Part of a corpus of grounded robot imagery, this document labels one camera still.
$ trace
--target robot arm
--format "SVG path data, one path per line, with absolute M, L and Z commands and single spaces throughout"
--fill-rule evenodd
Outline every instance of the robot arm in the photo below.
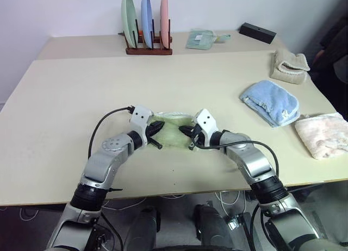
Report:
M 131 108 L 131 131 L 106 139 L 101 148 L 87 161 L 80 182 L 70 203 L 65 206 L 57 226 L 49 240 L 48 250 L 83 251 L 94 241 L 95 224 L 101 215 L 101 207 L 121 164 L 138 148 L 148 142 L 155 143 L 156 134 L 164 122 L 149 125 L 153 112 L 143 106 Z
M 203 109 L 193 118 L 194 127 L 180 130 L 192 138 L 189 148 L 220 149 L 234 161 L 269 217 L 266 228 L 277 250 L 341 250 L 340 246 L 319 239 L 294 196 L 287 192 L 264 154 L 247 135 L 220 132 L 213 116 Z

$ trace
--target black box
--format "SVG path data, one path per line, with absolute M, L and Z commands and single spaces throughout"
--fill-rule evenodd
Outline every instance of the black box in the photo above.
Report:
M 263 29 L 249 23 L 244 23 L 240 27 L 239 33 L 268 44 L 273 41 L 276 35 L 275 32 L 271 32 L 270 30 Z

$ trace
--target pink plate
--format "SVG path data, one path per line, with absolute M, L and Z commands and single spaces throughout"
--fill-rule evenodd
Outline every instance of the pink plate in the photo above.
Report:
M 168 0 L 161 0 L 161 37 L 163 46 L 169 48 Z

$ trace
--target plate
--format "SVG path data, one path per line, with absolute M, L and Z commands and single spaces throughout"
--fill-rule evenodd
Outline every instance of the plate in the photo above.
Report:
M 163 46 L 169 48 L 168 0 L 161 0 L 161 37 Z
M 125 32 L 128 45 L 131 48 L 135 48 L 135 42 L 138 40 L 138 31 L 136 29 L 136 12 L 133 0 L 122 0 L 121 3 L 121 15 L 123 31 Z
M 152 47 L 152 10 L 150 0 L 141 0 L 141 24 L 142 34 L 144 35 L 147 47 Z

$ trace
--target white towel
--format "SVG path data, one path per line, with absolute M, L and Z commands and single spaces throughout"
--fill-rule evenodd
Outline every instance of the white towel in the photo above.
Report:
M 293 84 L 301 84 L 310 70 L 304 54 L 293 54 L 288 50 L 278 50 L 274 55 L 271 78 Z
M 317 160 L 348 152 L 348 123 L 337 112 L 298 120 L 295 128 Z

